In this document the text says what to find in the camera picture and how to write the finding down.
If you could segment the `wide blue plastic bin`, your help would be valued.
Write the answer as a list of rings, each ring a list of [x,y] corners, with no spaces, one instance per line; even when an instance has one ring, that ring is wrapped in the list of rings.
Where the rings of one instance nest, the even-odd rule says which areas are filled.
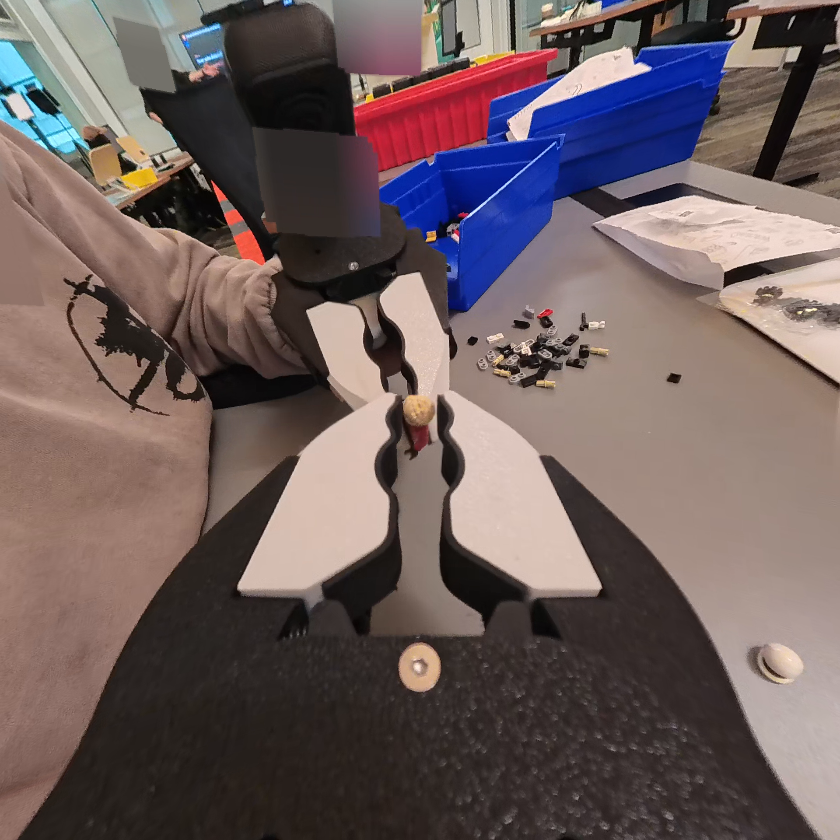
[[[646,47],[633,56],[649,72],[537,110],[525,140],[564,134],[554,200],[689,159],[730,48],[726,40]],[[488,144],[510,142],[509,118],[561,78],[494,98]]]

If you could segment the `printed white paper bag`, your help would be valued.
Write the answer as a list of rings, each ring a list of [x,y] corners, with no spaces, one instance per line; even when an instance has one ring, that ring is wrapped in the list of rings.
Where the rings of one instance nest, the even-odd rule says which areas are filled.
[[[641,206],[593,226],[667,275],[716,290],[731,270],[839,247],[838,224],[697,195]]]

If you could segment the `black office chair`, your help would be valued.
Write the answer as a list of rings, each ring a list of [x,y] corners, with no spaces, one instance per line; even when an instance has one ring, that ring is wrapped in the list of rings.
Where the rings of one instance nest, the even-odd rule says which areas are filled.
[[[254,236],[263,258],[275,257],[263,221],[252,129],[222,61],[200,70],[173,70],[173,92],[140,88],[148,116],[219,187]]]

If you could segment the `red plastic bin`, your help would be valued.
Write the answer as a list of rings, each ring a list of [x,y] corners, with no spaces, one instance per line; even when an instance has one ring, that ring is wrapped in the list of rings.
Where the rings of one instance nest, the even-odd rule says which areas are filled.
[[[557,49],[504,56],[360,105],[358,135],[372,145],[381,172],[487,137],[490,103],[547,79]]]

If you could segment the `black cloth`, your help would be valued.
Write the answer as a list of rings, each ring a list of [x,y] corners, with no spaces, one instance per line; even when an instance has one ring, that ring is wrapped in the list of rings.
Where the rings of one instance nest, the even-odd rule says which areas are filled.
[[[214,410],[267,403],[315,389],[327,390],[326,381],[309,371],[268,379],[254,369],[234,364],[213,374],[200,375]]]

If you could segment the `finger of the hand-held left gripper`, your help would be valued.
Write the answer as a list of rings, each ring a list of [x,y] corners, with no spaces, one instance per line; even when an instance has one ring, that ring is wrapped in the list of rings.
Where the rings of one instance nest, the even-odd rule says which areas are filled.
[[[380,294],[379,313],[395,338],[409,392],[438,399],[449,389],[449,336],[422,275],[395,278]]]
[[[372,298],[351,303],[326,301],[307,312],[315,340],[328,369],[332,392],[352,410],[389,392],[386,377],[371,351],[387,342]]]

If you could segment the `computer monitor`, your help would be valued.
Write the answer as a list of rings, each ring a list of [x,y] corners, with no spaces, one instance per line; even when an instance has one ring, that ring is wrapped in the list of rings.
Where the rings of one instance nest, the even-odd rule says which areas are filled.
[[[196,70],[224,61],[224,28],[220,23],[182,31],[179,38]]]

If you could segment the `pile of small bricks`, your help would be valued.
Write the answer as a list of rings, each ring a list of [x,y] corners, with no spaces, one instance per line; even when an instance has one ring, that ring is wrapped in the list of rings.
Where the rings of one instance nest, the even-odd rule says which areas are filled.
[[[577,330],[562,335],[551,308],[526,307],[511,322],[509,333],[485,337],[486,347],[475,368],[514,388],[551,391],[563,371],[584,371],[593,359],[609,356],[609,349],[594,345],[590,337],[605,329],[606,320],[589,320],[583,311]]]

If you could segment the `beige hoodie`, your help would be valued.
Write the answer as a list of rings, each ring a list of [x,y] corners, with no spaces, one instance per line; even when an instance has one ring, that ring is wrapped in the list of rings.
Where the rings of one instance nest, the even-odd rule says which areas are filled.
[[[2,838],[77,749],[125,641],[194,545],[212,406],[140,308],[140,224],[2,125]]]

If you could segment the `white paper sheets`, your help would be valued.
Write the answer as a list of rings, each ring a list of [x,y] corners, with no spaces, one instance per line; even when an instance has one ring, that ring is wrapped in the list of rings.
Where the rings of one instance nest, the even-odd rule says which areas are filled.
[[[506,139],[509,141],[527,139],[532,116],[541,108],[568,101],[618,81],[640,76],[650,70],[650,65],[635,60],[633,51],[628,47],[587,59],[509,118]]]

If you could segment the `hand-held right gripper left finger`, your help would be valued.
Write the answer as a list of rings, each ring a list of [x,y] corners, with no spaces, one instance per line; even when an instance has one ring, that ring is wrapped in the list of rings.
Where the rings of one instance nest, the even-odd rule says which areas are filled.
[[[385,394],[323,430],[290,459],[275,509],[237,583],[251,598],[339,603],[356,632],[402,572],[393,489],[403,401]]]

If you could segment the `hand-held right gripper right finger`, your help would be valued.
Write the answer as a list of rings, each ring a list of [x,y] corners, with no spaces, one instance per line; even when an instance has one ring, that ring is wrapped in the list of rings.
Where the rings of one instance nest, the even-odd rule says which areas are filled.
[[[524,436],[455,391],[437,399],[437,435],[438,568],[452,601],[440,632],[483,632],[502,602],[604,594],[547,460]]]

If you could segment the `person's left forearm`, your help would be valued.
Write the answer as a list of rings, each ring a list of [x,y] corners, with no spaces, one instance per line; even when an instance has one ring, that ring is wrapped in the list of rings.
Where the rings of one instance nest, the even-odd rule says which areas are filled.
[[[242,365],[268,380],[304,375],[299,351],[272,314],[277,259],[260,266],[168,228],[142,230],[153,270],[140,312],[193,373]]]

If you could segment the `clear bag of black parts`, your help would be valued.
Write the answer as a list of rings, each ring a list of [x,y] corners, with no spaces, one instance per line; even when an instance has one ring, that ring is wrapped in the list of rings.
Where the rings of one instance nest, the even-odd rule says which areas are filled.
[[[839,259],[735,282],[699,301],[756,329],[839,383]]]

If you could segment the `white toy helmet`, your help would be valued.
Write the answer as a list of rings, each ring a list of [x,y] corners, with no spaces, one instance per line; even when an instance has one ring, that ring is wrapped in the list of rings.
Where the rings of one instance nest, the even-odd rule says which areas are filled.
[[[760,647],[757,668],[761,675],[778,685],[790,685],[804,673],[802,658],[790,647],[769,643]]]

